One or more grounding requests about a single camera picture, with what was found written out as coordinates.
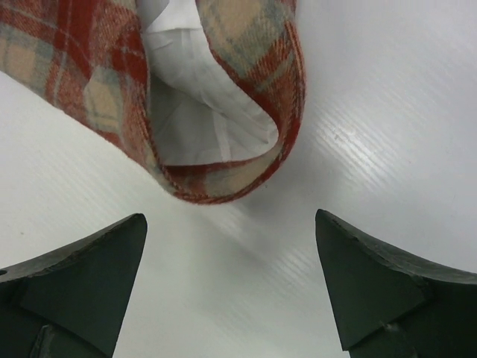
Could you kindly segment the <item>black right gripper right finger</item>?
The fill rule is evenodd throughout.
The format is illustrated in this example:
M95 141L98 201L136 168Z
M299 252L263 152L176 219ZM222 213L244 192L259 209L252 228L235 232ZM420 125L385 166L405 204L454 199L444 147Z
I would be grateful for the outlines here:
M325 210L318 255L351 357L475 357L476 274L411 254Z

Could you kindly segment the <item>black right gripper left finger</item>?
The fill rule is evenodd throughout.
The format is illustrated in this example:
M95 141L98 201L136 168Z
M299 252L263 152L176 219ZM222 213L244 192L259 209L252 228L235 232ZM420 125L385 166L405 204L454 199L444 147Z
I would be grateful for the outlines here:
M133 214L1 269L2 357L112 357L147 236Z

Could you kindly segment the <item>red plaid skirt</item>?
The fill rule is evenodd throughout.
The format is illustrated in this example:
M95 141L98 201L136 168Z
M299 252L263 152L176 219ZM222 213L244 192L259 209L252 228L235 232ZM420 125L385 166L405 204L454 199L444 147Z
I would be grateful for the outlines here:
M1 71L96 132L173 196L234 201L262 185L296 141L306 74L295 1L195 1L206 48L275 122L277 143L253 159L173 166L153 137L151 68L136 1L3 1Z

